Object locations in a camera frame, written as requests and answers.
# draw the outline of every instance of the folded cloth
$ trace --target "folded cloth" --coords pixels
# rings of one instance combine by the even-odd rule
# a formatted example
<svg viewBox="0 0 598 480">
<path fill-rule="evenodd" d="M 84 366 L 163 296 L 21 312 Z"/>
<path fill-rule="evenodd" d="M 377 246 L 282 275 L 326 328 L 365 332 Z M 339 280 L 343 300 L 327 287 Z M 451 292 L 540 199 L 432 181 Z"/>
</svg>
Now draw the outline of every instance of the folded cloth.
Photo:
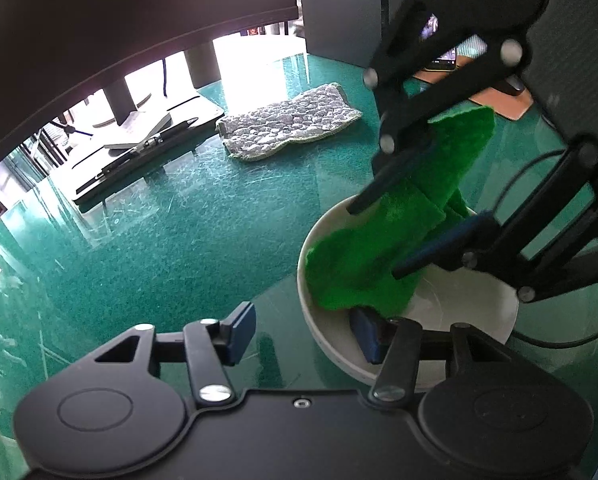
<svg viewBox="0 0 598 480">
<path fill-rule="evenodd" d="M 217 121 L 217 131 L 230 156 L 259 160 L 292 142 L 329 137 L 361 118 L 348 104 L 341 85 L 328 83 L 287 101 Z"/>
<path fill-rule="evenodd" d="M 307 253 L 306 282 L 316 304 L 402 314 L 421 272 L 395 280 L 392 268 L 466 218 L 458 185 L 492 136 L 494 117 L 492 108 L 480 107 L 431 121 L 436 147 L 412 176 L 379 200 L 366 223 L 333 232 Z"/>
</svg>

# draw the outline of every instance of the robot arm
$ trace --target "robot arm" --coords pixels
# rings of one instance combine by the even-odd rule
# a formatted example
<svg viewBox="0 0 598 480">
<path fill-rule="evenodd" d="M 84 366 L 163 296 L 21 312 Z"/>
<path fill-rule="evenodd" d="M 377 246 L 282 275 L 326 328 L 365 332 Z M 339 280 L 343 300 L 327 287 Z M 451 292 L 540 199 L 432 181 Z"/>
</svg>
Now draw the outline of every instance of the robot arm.
<svg viewBox="0 0 598 480">
<path fill-rule="evenodd" d="M 439 31 L 420 32 L 434 14 Z M 477 34 L 479 58 L 408 97 L 403 82 L 430 60 Z M 567 144 L 534 192 L 503 224 L 491 212 L 466 220 L 394 269 L 403 277 L 429 263 L 488 272 L 528 303 L 598 282 L 598 0 L 404 0 L 364 72 L 381 117 L 374 180 L 349 206 L 358 214 L 407 175 L 434 148 L 428 119 L 516 74 Z M 595 198 L 536 256 L 521 250 L 585 184 Z"/>
</svg>

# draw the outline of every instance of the black speaker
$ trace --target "black speaker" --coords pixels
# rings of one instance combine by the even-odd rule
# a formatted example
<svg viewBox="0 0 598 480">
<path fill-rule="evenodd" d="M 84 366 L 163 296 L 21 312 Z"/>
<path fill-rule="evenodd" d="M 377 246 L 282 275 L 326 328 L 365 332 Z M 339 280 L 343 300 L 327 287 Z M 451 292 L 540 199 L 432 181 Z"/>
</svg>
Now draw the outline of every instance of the black speaker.
<svg viewBox="0 0 598 480">
<path fill-rule="evenodd" d="M 402 0 L 301 0 L 310 54 L 368 66 Z"/>
</svg>

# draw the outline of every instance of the green tabletop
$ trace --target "green tabletop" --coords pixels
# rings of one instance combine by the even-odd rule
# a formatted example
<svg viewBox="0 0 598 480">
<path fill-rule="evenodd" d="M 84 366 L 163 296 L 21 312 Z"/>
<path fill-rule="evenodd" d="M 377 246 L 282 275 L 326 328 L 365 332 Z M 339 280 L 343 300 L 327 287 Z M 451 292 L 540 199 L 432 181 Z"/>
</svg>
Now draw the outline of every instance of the green tabletop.
<svg viewBox="0 0 598 480">
<path fill-rule="evenodd" d="M 362 387 L 316 346 L 296 290 L 296 263 L 306 234 L 327 209 L 372 176 L 378 117 L 371 93 L 361 84 L 361 69 L 295 56 L 225 76 L 201 93 L 227 113 L 238 113 L 333 81 L 364 113 L 334 137 L 243 163 L 230 159 L 215 136 L 194 150 L 183 146 L 169 153 L 87 212 L 63 197 L 50 178 L 2 216 L 0 478 L 16 478 L 22 470 L 10 421 L 26 391 L 140 322 L 172 332 L 202 317 L 223 317 L 240 301 L 252 300 L 256 335 L 242 363 L 228 372 L 236 388 Z M 422 85 L 412 81 L 406 87 L 417 92 Z M 495 136 L 461 185 L 468 204 L 475 210 L 492 206 L 525 162 L 559 146 L 535 108 L 517 122 L 497 117 Z M 551 163 L 521 179 L 502 206 L 503 217 Z M 573 201 L 536 240 L 535 250 L 588 197 L 586 191 Z M 517 328 L 551 340 L 598 329 L 598 285 L 522 305 Z M 584 470 L 593 472 L 598 341 L 566 351 L 541 351 L 517 341 L 510 345 L 594 407 L 596 429 L 584 457 Z M 163 378 L 183 394 L 188 390 L 183 365 L 165 367 Z"/>
</svg>

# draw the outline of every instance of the cable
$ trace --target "cable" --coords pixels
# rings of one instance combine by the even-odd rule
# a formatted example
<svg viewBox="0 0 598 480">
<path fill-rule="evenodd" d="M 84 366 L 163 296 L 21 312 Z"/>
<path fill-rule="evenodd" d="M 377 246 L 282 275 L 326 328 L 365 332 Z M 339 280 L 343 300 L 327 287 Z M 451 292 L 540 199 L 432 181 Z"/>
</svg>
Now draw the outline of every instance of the cable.
<svg viewBox="0 0 598 480">
<path fill-rule="evenodd" d="M 519 171 L 517 171 L 514 174 L 514 177 L 512 177 L 508 181 L 506 186 L 503 188 L 503 190 L 499 194 L 498 198 L 496 199 L 495 205 L 492 208 L 492 214 L 497 212 L 497 210 L 499 209 L 499 206 L 501 206 L 501 203 L 503 202 L 504 198 L 506 197 L 506 195 L 508 194 L 508 192 L 510 191 L 512 186 L 514 186 L 514 184 L 516 184 L 517 180 L 519 180 L 522 176 L 524 176 L 526 171 L 528 171 L 530 168 L 533 168 L 534 166 L 536 166 L 537 164 L 539 164 L 540 162 L 542 162 L 548 158 L 552 158 L 553 156 L 563 155 L 563 153 L 565 153 L 565 151 L 566 150 L 553 150 L 551 152 L 541 153 L 541 155 L 536 156 L 533 160 L 531 160 L 530 162 L 525 164 L 524 167 L 522 167 Z"/>
<path fill-rule="evenodd" d="M 81 135 L 87 135 L 89 137 L 93 137 L 92 134 L 82 132 L 81 130 L 77 130 L 74 126 L 71 126 L 70 124 L 61 124 L 56 121 L 50 121 L 50 124 L 52 126 L 56 126 L 57 128 L 60 128 L 61 130 L 66 132 L 68 135 L 69 134 L 81 134 Z"/>
<path fill-rule="evenodd" d="M 533 166 L 537 165 L 539 162 L 543 160 L 547 160 L 548 158 L 552 158 L 553 156 L 562 155 L 566 150 L 553 150 L 551 152 L 541 153 L 541 155 L 535 157 L 533 160 L 525 164 L 519 171 L 517 171 L 511 180 L 508 181 L 506 186 L 503 188 L 501 193 L 499 194 L 498 198 L 496 199 L 495 205 L 492 208 L 492 213 L 494 214 L 501 203 L 503 202 L 504 198 L 510 191 L 511 187 L 525 174 L 526 171 L 530 170 Z M 562 343 L 556 343 L 551 341 L 542 341 L 541 339 L 535 339 L 533 337 L 527 336 L 517 330 L 512 330 L 512 337 L 517 338 L 520 341 L 528 343 L 533 346 L 537 346 L 539 348 L 548 348 L 551 350 L 563 350 L 567 348 L 576 348 L 578 346 L 583 346 L 587 343 L 590 343 L 596 339 L 598 339 L 598 332 L 595 332 L 589 336 L 586 336 L 581 339 L 577 339 L 575 341 L 567 341 Z"/>
<path fill-rule="evenodd" d="M 168 97 L 168 69 L 166 67 L 166 59 L 161 60 L 163 65 L 163 97 Z"/>
</svg>

